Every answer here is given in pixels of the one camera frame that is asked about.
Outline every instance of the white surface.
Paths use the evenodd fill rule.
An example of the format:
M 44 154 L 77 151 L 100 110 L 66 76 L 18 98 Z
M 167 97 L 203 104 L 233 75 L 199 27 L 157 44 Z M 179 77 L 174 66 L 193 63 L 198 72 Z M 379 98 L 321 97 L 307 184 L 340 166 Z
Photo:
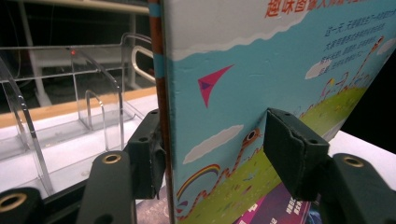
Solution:
M 329 155 L 347 153 L 370 162 L 385 182 L 396 190 L 396 155 L 348 133 L 338 132 L 330 142 Z
M 157 95 L 150 95 L 130 101 L 140 115 L 158 108 Z M 43 119 L 35 123 L 37 129 L 57 125 L 76 119 L 77 113 L 56 118 Z M 124 122 L 125 144 L 142 121 L 142 117 Z M 0 134 L 11 136 L 17 134 L 15 127 L 0 129 Z M 49 176 L 55 192 L 70 187 L 86 179 L 91 170 L 94 158 L 104 151 L 103 132 L 98 131 L 71 139 L 67 142 L 42 149 L 49 170 Z M 31 153 L 25 153 L 0 161 L 0 192 L 16 187 L 39 186 L 38 172 Z

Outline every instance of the dark background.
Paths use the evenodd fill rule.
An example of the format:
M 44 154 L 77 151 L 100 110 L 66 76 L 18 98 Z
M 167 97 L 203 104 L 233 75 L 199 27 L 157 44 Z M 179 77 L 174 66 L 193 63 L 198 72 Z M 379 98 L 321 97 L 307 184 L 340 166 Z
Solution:
M 396 154 L 395 65 L 393 52 L 341 130 Z
M 25 8 L 36 46 L 119 44 L 132 22 L 127 13 L 39 4 L 25 4 Z M 148 17 L 135 19 L 137 32 L 149 35 Z M 0 47 L 27 45 L 16 2 L 0 0 L 0 28 Z M 341 129 L 393 153 L 396 153 L 392 106 L 396 103 L 396 89 L 392 86 L 396 83 L 395 64 L 393 53 Z

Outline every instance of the cloud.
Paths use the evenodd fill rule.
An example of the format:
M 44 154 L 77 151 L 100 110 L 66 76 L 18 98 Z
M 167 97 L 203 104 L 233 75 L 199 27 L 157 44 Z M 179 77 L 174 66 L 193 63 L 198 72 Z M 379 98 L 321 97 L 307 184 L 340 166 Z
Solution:
M 184 158 L 183 164 L 196 161 L 205 154 L 213 151 L 217 147 L 226 144 L 231 139 L 235 138 L 239 132 L 244 128 L 244 125 L 235 125 L 229 129 L 224 129 L 221 132 L 209 137 L 198 146 L 194 147 Z
M 387 52 L 389 49 L 391 49 L 394 45 L 396 44 L 396 38 L 390 39 L 387 42 L 385 42 L 381 48 L 378 50 L 376 53 L 377 55 L 383 54 Z
M 305 79 L 309 79 L 312 77 L 318 77 L 323 69 L 325 69 L 327 66 L 330 65 L 330 63 L 332 63 L 332 60 L 327 60 L 326 62 L 322 63 L 315 63 L 310 69 L 309 71 L 306 73 L 305 75 Z
M 248 45 L 256 39 L 270 39 L 300 23 L 303 12 L 279 12 L 265 17 L 270 0 L 170 0 L 165 1 L 168 56 L 181 60 L 193 53 L 227 50 Z

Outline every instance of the book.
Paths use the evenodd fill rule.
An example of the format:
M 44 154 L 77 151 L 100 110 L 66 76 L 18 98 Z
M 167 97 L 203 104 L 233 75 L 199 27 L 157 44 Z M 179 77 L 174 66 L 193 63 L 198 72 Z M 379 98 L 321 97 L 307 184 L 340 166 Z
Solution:
M 148 1 L 175 223 L 232 223 L 280 184 L 268 107 L 331 140 L 396 47 L 396 2 Z

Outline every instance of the acrylic brochure stand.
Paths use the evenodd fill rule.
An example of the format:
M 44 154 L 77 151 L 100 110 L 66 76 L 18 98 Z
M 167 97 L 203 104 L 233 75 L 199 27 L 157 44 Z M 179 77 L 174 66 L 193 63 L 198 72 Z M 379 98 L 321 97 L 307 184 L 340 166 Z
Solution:
M 99 154 L 124 148 L 124 122 L 139 112 L 125 104 L 123 97 L 131 89 L 131 79 L 144 70 L 133 57 L 139 53 L 129 43 L 136 43 L 137 36 L 148 49 L 150 44 L 142 35 L 125 36 L 128 40 L 120 45 L 0 50 L 0 83 L 13 117 L 13 124 L 3 124 L 0 134 L 0 177 L 4 180 L 0 191 L 34 187 L 42 197 L 50 196 L 86 179 Z M 149 56 L 147 47 L 139 46 L 139 50 Z M 57 105 L 49 97 L 54 105 L 39 108 L 47 116 L 37 119 L 20 87 L 34 81 L 39 98 L 46 93 L 43 80 L 51 78 L 72 80 L 74 91 L 67 97 L 75 110 L 55 116 Z

